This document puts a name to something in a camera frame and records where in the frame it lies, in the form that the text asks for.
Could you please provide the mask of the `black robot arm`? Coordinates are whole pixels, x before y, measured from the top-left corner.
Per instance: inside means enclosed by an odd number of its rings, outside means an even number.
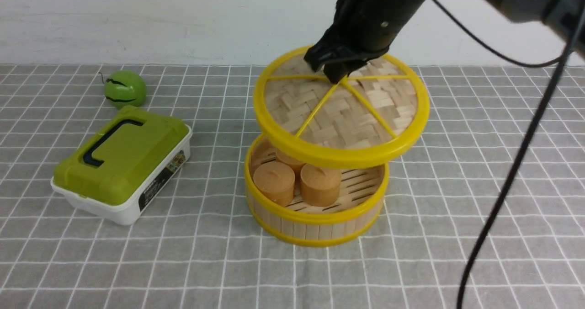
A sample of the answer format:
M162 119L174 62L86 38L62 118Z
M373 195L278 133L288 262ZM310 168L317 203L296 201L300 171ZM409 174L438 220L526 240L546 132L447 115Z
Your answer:
M334 21L304 61L331 83L382 57L426 0L338 0ZM560 38L573 34L584 0L485 0L513 23L540 21Z

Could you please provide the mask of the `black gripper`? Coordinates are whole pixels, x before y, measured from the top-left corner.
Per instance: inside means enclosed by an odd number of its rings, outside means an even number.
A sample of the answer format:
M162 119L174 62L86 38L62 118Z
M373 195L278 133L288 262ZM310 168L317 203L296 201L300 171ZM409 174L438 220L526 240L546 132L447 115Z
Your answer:
M334 22L303 59L331 84L385 55L426 0L340 0Z

